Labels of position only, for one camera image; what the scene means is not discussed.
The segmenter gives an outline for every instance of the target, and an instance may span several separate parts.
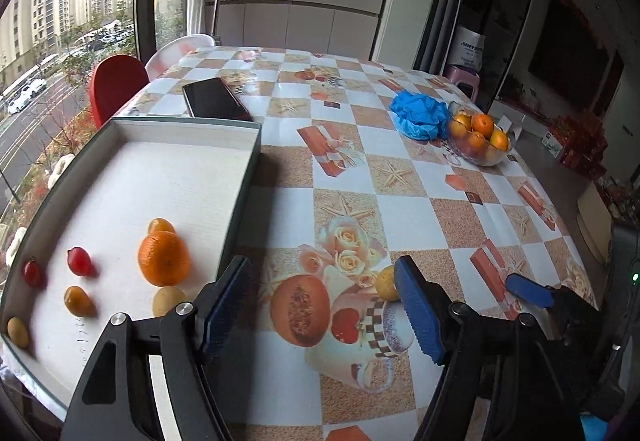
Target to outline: metal bolt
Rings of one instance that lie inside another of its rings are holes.
[[[453,302],[450,308],[454,315],[463,316],[467,314],[468,307],[464,302]]]
[[[109,320],[109,322],[111,322],[111,325],[119,326],[120,324],[124,323],[124,320],[126,319],[127,315],[125,313],[115,313],[111,317],[111,320]]]
[[[520,313],[518,316],[520,323],[526,327],[532,327],[536,324],[536,318],[530,313]]]
[[[191,302],[182,302],[175,307],[175,312],[178,315],[188,315],[193,311],[193,304]]]

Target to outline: red chair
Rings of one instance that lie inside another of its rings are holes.
[[[101,61],[89,83],[95,126],[104,125],[148,83],[145,66],[133,56],[115,55]]]

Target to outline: pink stool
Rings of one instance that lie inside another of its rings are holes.
[[[471,87],[473,89],[471,92],[471,101],[476,103],[478,92],[480,90],[480,76],[478,76],[476,72],[468,72],[457,66],[447,66],[444,69],[444,77],[456,87],[460,84],[465,84]]]

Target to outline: table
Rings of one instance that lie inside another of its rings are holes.
[[[203,48],[118,115],[187,116],[182,86],[214,76],[262,124],[236,246],[261,267],[260,291],[215,392],[238,439],[365,439],[355,427],[371,441],[414,437],[441,368],[406,332],[401,305],[384,305],[373,287],[400,255],[486,315],[527,308],[484,281],[511,271],[594,303],[567,228],[516,151],[476,167],[444,142],[395,130],[388,107],[401,88],[466,100],[446,78],[294,50]],[[329,311],[313,307],[326,297]],[[469,439],[481,438],[487,408],[478,399]]]

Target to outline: white car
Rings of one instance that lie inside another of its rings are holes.
[[[47,81],[38,78],[31,82],[29,85],[29,89],[31,90],[31,97],[33,98],[36,94],[40,94],[43,90],[47,88]]]
[[[10,101],[7,111],[9,114],[17,114],[31,102],[31,90],[23,90],[20,96]]]

